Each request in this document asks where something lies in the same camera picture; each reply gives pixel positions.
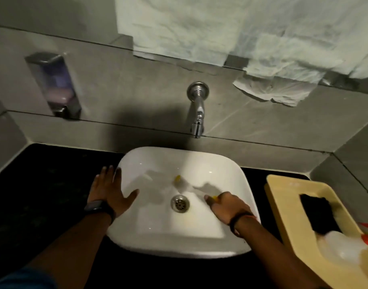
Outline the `white translucent plastic bag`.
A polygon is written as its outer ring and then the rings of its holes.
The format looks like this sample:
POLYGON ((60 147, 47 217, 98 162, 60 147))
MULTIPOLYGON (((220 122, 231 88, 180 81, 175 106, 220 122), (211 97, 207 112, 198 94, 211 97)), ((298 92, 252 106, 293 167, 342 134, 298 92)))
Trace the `white translucent plastic bag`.
POLYGON ((317 246, 326 260, 341 266, 360 266, 361 254, 368 248, 361 238, 348 237, 337 231, 318 236, 317 246))

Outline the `blue shirt sleeve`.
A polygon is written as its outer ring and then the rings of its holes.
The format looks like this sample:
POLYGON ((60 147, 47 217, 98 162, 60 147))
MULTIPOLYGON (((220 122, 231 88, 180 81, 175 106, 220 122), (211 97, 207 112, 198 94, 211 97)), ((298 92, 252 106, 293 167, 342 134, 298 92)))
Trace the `blue shirt sleeve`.
POLYGON ((23 267, 0 279, 0 289, 59 289, 48 274, 23 267))

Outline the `beige plastic caddy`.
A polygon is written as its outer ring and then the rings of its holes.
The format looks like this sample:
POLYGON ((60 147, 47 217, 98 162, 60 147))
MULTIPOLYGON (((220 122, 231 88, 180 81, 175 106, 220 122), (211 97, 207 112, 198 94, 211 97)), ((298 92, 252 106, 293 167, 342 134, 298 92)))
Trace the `beige plastic caddy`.
POLYGON ((368 289, 368 246, 358 249, 362 231, 334 190, 327 184, 278 175, 268 175, 265 192, 286 247, 333 289, 368 289), (335 255, 329 240, 313 231, 300 195, 325 198, 342 233, 350 238, 345 245, 357 259, 347 261, 335 255))

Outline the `large white paper sheet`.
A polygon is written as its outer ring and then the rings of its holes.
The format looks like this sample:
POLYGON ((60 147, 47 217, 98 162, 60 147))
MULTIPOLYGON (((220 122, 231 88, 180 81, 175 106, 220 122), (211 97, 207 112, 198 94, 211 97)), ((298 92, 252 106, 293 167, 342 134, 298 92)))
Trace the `large white paper sheet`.
POLYGON ((368 0, 115 0, 136 52, 223 66, 247 58, 260 78, 368 78, 368 0))

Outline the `black wrist band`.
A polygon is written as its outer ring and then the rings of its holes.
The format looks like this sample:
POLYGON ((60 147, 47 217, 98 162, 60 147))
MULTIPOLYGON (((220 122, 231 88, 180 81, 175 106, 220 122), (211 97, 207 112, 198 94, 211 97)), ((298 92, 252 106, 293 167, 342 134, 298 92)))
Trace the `black wrist band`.
POLYGON ((258 222, 257 217, 251 212, 243 211, 243 212, 239 212, 239 213, 235 214, 235 216, 231 218, 230 223, 228 224, 228 226, 230 228, 230 231, 236 237, 239 237, 239 238, 243 238, 243 237, 240 235, 239 231, 236 229, 235 226, 239 222, 239 220, 242 219, 242 218, 251 218, 251 219, 254 219, 256 222, 258 222))

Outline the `wall soap dispenser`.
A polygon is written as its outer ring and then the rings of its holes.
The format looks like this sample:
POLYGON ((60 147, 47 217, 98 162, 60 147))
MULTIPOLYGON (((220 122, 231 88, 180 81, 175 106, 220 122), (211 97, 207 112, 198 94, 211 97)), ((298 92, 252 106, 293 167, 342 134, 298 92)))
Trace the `wall soap dispenser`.
POLYGON ((64 57, 58 53, 36 52, 25 61, 53 115, 79 120, 81 105, 64 57))

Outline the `small crumpled white paper sheet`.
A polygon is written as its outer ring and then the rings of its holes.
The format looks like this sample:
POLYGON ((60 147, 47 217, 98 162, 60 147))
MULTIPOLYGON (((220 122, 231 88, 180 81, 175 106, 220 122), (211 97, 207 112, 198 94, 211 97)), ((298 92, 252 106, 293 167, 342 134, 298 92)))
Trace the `small crumpled white paper sheet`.
POLYGON ((344 59, 320 39, 261 34, 244 73, 233 85, 260 100, 295 107, 316 89, 325 74, 344 59))

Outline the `chrome sink drain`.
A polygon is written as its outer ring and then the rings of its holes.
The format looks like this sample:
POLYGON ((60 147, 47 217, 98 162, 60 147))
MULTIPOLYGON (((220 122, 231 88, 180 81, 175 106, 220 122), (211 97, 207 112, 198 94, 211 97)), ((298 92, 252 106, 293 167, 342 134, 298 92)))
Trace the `chrome sink drain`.
POLYGON ((190 201, 182 194, 177 194, 170 201, 171 209, 179 214, 186 213, 190 209, 190 201))

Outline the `white ceramic sink basin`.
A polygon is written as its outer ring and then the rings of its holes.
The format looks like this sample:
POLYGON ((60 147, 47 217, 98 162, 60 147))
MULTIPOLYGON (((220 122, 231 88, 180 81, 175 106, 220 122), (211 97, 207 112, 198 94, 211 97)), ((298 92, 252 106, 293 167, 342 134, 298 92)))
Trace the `white ceramic sink basin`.
POLYGON ((211 196, 229 191, 250 206, 261 222, 248 180, 233 160, 216 154, 160 147, 140 147, 120 160, 124 196, 139 189, 132 206, 109 227, 112 242, 132 252, 163 257, 226 258, 251 248, 212 213, 204 199, 179 193, 177 175, 211 196), (183 214, 171 209, 173 196, 190 201, 183 214))

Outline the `person's left hand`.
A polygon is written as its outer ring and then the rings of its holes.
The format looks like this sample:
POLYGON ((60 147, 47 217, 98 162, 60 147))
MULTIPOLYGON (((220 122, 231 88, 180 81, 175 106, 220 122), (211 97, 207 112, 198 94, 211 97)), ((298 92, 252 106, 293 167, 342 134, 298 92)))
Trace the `person's left hand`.
POLYGON ((87 203, 94 200, 106 200, 114 209, 116 218, 124 214, 130 207, 123 204, 122 169, 114 169, 112 165, 104 166, 99 175, 96 175, 88 195, 87 203))

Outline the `yellow cleaning brush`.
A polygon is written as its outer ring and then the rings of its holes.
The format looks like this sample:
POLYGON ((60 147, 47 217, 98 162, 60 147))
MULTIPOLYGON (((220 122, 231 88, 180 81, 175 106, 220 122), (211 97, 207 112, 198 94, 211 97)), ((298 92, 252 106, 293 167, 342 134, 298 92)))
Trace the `yellow cleaning brush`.
POLYGON ((204 199, 204 196, 209 196, 210 198, 214 199, 216 202, 219 202, 218 196, 211 196, 206 194, 205 192, 201 191, 200 189, 191 185, 184 177, 181 175, 177 175, 173 182, 173 186, 177 189, 179 193, 192 193, 197 197, 204 199))

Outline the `black wrist watch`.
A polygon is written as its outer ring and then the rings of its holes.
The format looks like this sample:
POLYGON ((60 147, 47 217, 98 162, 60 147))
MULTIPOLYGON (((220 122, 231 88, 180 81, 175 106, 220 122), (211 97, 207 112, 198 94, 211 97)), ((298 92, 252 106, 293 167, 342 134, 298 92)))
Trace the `black wrist watch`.
POLYGON ((110 224, 112 224, 116 218, 116 214, 114 209, 107 203, 106 200, 94 200, 87 203, 84 207, 85 215, 105 213, 108 214, 111 218, 110 224))

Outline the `person's left forearm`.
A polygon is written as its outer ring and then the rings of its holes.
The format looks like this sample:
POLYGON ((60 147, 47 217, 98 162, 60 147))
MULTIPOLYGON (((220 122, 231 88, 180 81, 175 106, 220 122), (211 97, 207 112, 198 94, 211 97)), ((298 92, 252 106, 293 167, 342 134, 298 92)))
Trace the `person's left forearm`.
POLYGON ((111 220, 106 213, 86 215, 30 261, 28 267, 52 277, 58 289, 84 289, 111 220))

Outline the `person's right hand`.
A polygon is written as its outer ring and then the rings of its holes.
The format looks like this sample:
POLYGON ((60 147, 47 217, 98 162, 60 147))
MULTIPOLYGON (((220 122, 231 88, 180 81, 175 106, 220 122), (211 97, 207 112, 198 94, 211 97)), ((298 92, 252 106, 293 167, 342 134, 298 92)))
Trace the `person's right hand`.
POLYGON ((204 196, 204 200, 214 215, 230 229, 238 229, 243 219, 257 220, 248 204, 230 192, 223 192, 217 197, 204 196))

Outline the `black sponge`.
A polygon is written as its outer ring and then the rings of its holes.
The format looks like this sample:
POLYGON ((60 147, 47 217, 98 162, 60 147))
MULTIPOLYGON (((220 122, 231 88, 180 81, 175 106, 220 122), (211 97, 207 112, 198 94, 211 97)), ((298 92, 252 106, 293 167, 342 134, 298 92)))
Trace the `black sponge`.
POLYGON ((314 232, 320 235, 326 235, 331 231, 342 233, 342 230, 334 218, 328 200, 309 196, 307 194, 301 194, 299 197, 314 232))

